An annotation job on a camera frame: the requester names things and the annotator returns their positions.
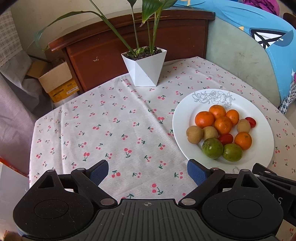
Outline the yellow labelled box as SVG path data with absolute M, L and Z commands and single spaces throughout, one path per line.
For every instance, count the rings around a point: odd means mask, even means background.
M 54 103 L 62 101 L 79 91 L 74 79 L 71 79 L 48 93 Z

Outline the orange mandarin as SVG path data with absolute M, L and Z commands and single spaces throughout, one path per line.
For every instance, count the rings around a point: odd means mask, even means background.
M 195 116 L 195 124 L 200 128 L 212 126 L 215 118 L 209 111 L 201 111 Z

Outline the green lime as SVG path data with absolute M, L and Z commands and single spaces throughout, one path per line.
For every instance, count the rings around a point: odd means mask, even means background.
M 237 162 L 243 156 L 243 149 L 237 144 L 226 144 L 222 156 L 227 161 Z
M 211 159 L 218 159 L 222 156 L 224 147 L 217 138 L 208 138 L 203 142 L 202 152 Z

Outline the grey checked fabric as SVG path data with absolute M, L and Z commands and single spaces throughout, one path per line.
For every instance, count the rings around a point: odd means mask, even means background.
M 39 81 L 27 76 L 31 64 L 7 9 L 1 14 L 1 158 L 24 175 L 35 122 L 53 107 Z

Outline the small mandarin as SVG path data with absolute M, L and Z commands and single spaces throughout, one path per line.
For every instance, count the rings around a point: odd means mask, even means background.
M 226 116 L 226 110 L 221 105 L 213 105 L 209 108 L 209 112 L 213 114 L 215 119 Z

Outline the dark wooden cabinet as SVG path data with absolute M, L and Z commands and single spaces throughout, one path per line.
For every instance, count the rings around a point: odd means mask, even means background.
M 166 49 L 166 61 L 205 58 L 208 25 L 215 13 L 194 9 L 167 9 L 161 14 L 156 46 Z M 148 45 L 153 20 L 140 27 L 142 15 L 136 13 L 117 16 L 111 23 L 135 48 Z M 127 73 L 121 53 L 126 46 L 115 33 L 100 21 L 81 27 L 49 43 L 51 51 L 61 50 L 81 92 L 91 90 L 108 80 Z

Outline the red cherry tomato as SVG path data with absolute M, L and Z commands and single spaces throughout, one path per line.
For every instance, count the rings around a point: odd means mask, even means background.
M 251 118 L 249 116 L 246 117 L 245 119 L 249 122 L 251 128 L 255 128 L 256 127 L 256 120 L 255 119 L 253 119 L 253 118 Z
M 222 145 L 226 145 L 226 144 L 231 144 L 233 143 L 233 136 L 230 133 L 224 134 L 224 135 L 220 135 L 218 140 L 222 143 Z

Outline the brown kiwi front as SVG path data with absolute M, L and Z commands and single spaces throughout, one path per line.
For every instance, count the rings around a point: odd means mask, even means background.
M 203 138 L 203 130 L 199 126 L 190 126 L 186 130 L 186 136 L 191 144 L 198 144 Z

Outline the dimpled mandarin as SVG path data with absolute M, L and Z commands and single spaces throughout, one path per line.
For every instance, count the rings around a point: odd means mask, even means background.
M 226 116 L 220 117 L 215 120 L 214 127 L 218 131 L 219 135 L 224 135 L 230 133 L 232 130 L 232 122 Z

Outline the cherry print tablecloth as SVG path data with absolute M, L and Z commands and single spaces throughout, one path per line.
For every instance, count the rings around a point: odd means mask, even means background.
M 269 168 L 295 179 L 295 121 L 288 120 L 256 88 L 196 57 L 163 68 L 156 87 L 135 87 L 129 75 L 81 94 L 40 118 L 34 128 L 29 181 L 53 169 L 68 174 L 105 159 L 101 188 L 116 199 L 181 199 L 195 188 L 177 146 L 172 118 L 195 90 L 217 88 L 255 104 L 274 138 Z

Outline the purple cloth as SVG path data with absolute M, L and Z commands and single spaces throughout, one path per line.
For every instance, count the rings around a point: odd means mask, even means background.
M 242 0 L 241 2 L 277 16 L 280 15 L 280 6 L 276 0 Z

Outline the brown kiwi back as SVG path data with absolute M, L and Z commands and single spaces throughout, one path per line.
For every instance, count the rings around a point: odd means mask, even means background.
M 238 133 L 241 133 L 241 132 L 247 132 L 248 133 L 251 130 L 250 123 L 246 119 L 239 120 L 236 128 L 237 128 Z

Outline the large mandarin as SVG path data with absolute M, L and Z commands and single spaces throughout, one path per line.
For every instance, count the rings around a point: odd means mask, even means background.
M 252 137 L 247 132 L 240 132 L 234 138 L 234 143 L 241 147 L 241 149 L 248 150 L 252 145 Z

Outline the brown kiwi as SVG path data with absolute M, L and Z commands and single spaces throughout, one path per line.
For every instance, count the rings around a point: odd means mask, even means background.
M 202 129 L 203 131 L 203 140 L 207 140 L 208 138 L 218 138 L 218 131 L 213 126 L 206 126 Z
M 237 128 L 238 133 L 241 133 L 241 132 L 247 132 L 248 133 L 251 130 L 250 123 L 246 119 L 239 120 L 236 128 Z
M 190 126 L 186 130 L 186 136 L 191 144 L 198 144 L 203 138 L 203 130 L 199 126 Z

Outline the cardboard box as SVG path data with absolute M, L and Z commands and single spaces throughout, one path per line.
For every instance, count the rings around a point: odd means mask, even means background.
M 72 79 L 72 74 L 66 62 L 54 67 L 39 78 L 46 93 L 51 92 L 60 85 Z

